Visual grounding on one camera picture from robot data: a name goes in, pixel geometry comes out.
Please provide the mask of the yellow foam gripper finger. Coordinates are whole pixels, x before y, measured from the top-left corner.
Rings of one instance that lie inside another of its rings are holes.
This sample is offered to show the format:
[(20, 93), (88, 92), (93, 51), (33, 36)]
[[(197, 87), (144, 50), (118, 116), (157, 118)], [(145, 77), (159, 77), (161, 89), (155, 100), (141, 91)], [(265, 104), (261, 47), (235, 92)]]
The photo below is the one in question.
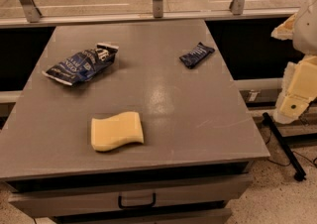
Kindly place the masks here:
[(297, 14), (293, 14), (288, 17), (283, 23), (274, 28), (270, 35), (273, 38), (282, 41), (291, 40), (293, 37), (296, 16)]
[(280, 124), (289, 124), (317, 98), (317, 56), (305, 56), (299, 63), (289, 62), (281, 87), (273, 119)]

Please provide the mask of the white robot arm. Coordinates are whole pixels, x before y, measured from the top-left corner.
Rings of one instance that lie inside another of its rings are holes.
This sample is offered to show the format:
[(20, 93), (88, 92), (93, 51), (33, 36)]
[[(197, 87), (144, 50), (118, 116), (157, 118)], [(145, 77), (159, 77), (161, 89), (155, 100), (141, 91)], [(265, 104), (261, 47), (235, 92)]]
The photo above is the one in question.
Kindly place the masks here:
[(304, 54), (298, 63), (287, 64), (273, 112), (277, 123), (289, 124), (317, 98), (317, 0), (305, 2), (271, 35), (283, 41), (292, 40), (293, 47)]

